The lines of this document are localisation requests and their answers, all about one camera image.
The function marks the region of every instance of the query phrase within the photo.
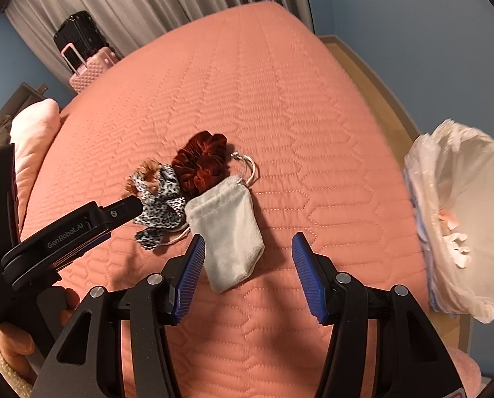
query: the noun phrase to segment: black suitcase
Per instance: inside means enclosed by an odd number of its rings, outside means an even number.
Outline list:
[[[59,52],[67,44],[73,43],[75,49],[78,50],[85,61],[96,54],[102,47],[109,46],[86,10],[70,15],[57,30],[53,40]],[[74,68],[82,64],[79,57],[73,52],[65,52],[65,56]]]

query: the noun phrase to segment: hand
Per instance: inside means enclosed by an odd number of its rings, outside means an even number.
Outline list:
[[[79,305],[79,295],[73,289],[66,289],[66,301],[68,310],[61,311],[60,324],[65,326],[73,312]],[[29,384],[36,380],[36,374],[31,368],[27,355],[35,352],[35,343],[26,331],[12,325],[2,323],[0,325],[0,351],[4,360],[13,370]]]

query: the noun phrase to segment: brown scrunchie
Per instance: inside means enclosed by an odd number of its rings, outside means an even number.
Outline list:
[[[191,197],[203,194],[225,178],[227,138],[201,131],[177,152],[172,162],[180,187]]]
[[[142,162],[138,168],[136,168],[135,172],[139,173],[144,181],[148,185],[149,191],[155,195],[157,194],[158,191],[158,180],[157,180],[157,175],[158,175],[158,170],[162,166],[161,163],[159,163],[156,160],[153,159],[147,159]],[[132,178],[129,176],[125,182],[124,186],[124,191],[123,194],[121,195],[123,198],[127,196],[138,196],[138,190],[134,186],[134,181]]]

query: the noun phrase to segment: bed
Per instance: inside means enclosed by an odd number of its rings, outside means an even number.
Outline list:
[[[62,117],[22,239],[90,200],[115,202],[144,159],[171,162],[201,130],[225,134],[259,167],[251,192],[265,252],[253,276],[217,295],[203,273],[190,313],[168,329],[182,396],[314,396],[331,331],[307,308],[290,254],[297,231],[338,270],[368,286],[405,284],[427,309],[411,204],[386,139],[346,71],[280,6],[240,6],[165,34],[102,75]],[[81,296],[97,285],[130,287],[187,247],[144,251],[139,229],[117,229],[61,272],[63,286]],[[123,348],[134,397],[127,330]],[[373,351],[367,359],[363,396]]]

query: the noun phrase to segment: stitching pattern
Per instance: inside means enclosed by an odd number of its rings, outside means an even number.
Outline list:
[[[183,396],[314,396],[330,328],[316,323],[300,288],[289,249],[295,232],[363,283],[407,283],[427,303],[409,197],[388,145],[343,68],[280,6],[240,6],[173,30],[63,112],[23,239],[90,200],[115,202],[140,162],[167,163],[200,130],[222,130],[260,166],[252,192],[266,249],[253,276],[216,295],[203,273],[193,309],[167,329]],[[62,285],[81,296],[97,285],[129,287],[189,243],[145,252],[132,240],[138,229],[117,229],[61,271]],[[126,393],[134,398],[127,330]]]

